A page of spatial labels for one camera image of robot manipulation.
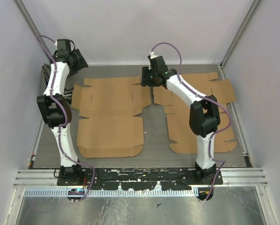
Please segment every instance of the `unfolded cardboard box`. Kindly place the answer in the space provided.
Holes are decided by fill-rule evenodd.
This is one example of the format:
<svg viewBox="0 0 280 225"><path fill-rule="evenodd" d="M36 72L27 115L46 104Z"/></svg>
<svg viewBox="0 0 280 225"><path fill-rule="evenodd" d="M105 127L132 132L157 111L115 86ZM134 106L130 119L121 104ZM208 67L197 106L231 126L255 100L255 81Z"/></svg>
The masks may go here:
<svg viewBox="0 0 280 225"><path fill-rule="evenodd" d="M226 103L236 100L234 90L229 80L219 81L217 73L185 74L182 77L195 89L214 95L217 101L226 107ZM189 126L190 109L177 95L163 88L154 88L155 103L164 106L167 114L169 139L176 142L170 148L176 153L197 153L196 135ZM228 125L228 116L219 108L221 123L218 129ZM229 129L217 134L214 141L214 152L228 152L236 147L233 130Z"/></svg>
<svg viewBox="0 0 280 225"><path fill-rule="evenodd" d="M151 104L149 87L140 77L85 78L75 85L72 108L86 117L79 121L77 146L85 158L132 157L144 143L143 120L134 117Z"/></svg>

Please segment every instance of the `brown cardboard sheet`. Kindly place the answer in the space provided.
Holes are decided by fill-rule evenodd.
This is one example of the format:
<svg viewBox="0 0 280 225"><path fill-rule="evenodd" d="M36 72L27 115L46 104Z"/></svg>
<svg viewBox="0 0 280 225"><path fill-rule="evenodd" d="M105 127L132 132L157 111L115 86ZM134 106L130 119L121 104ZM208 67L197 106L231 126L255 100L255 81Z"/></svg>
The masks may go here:
<svg viewBox="0 0 280 225"><path fill-rule="evenodd" d="M219 81L217 73L186 74L183 78L198 91L206 95L215 95L217 101L226 107L226 103L236 100L234 90L229 80ZM190 109L177 95L163 87L154 88L155 103L164 106L167 114L169 139L176 143L170 144L170 148L176 153L197 153L196 135L189 126ZM228 116L220 108L221 123L218 129L228 125ZM215 136L214 152L228 152L236 147L233 141L234 134L230 127Z"/></svg>
<svg viewBox="0 0 280 225"><path fill-rule="evenodd" d="M85 78L75 85L72 108L79 121L77 146L85 158L133 157L143 148L143 120L134 117L151 104L140 77Z"/></svg>

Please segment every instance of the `wall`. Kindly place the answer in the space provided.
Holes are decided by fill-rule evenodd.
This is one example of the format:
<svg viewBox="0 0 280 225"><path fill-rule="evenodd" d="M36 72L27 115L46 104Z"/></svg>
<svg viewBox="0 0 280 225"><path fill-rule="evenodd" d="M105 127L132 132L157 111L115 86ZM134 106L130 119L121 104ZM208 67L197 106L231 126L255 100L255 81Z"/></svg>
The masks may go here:
<svg viewBox="0 0 280 225"><path fill-rule="evenodd" d="M40 113L36 105L40 70L46 62L15 4L0 0L0 224L12 186L26 166Z"/></svg>
<svg viewBox="0 0 280 225"><path fill-rule="evenodd" d="M42 34L70 38L89 64L147 64L175 44L184 63L223 59L253 0L23 0ZM156 50L177 63L170 47Z"/></svg>
<svg viewBox="0 0 280 225"><path fill-rule="evenodd" d="M280 1L265 0L226 65L255 166L280 216Z"/></svg>

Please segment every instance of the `flattened cardboard box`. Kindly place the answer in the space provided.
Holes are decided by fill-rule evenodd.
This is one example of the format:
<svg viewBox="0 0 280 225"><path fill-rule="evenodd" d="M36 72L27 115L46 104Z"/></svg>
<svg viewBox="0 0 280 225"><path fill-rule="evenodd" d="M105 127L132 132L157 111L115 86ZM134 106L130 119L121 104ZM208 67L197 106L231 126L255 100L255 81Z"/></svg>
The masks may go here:
<svg viewBox="0 0 280 225"><path fill-rule="evenodd" d="M143 148L143 120L133 117L150 105L140 77L92 79L74 85L72 108L80 110L77 146L85 158L133 157Z"/></svg>
<svg viewBox="0 0 280 225"><path fill-rule="evenodd" d="M236 100L234 90L229 80L218 81L216 72L209 74L186 74L182 77L195 89L206 94L214 95L217 101L226 107L226 103ZM176 153L197 153L196 135L189 126L190 109L177 95L163 87L154 88L155 103L164 106L167 114L169 139L177 143L170 144ZM228 116L219 108L221 123L218 129L228 125ZM236 147L234 134L230 127L215 136L214 152L228 152Z"/></svg>

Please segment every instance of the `black wire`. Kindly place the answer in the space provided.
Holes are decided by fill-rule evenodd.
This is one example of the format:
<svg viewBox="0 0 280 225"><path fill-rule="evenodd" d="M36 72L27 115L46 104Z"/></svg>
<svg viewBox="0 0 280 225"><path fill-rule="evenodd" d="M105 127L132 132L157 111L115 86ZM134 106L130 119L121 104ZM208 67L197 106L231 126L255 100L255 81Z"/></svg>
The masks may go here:
<svg viewBox="0 0 280 225"><path fill-rule="evenodd" d="M60 169L58 169L58 168L54 170L54 178L58 178L58 177L56 177L56 171L57 171L57 170L60 171Z"/></svg>
<svg viewBox="0 0 280 225"><path fill-rule="evenodd" d="M73 43L73 45L74 45L74 49L72 50L72 52L74 52L75 51L75 44L74 44L74 41L72 41L72 40L69 40L71 43Z"/></svg>

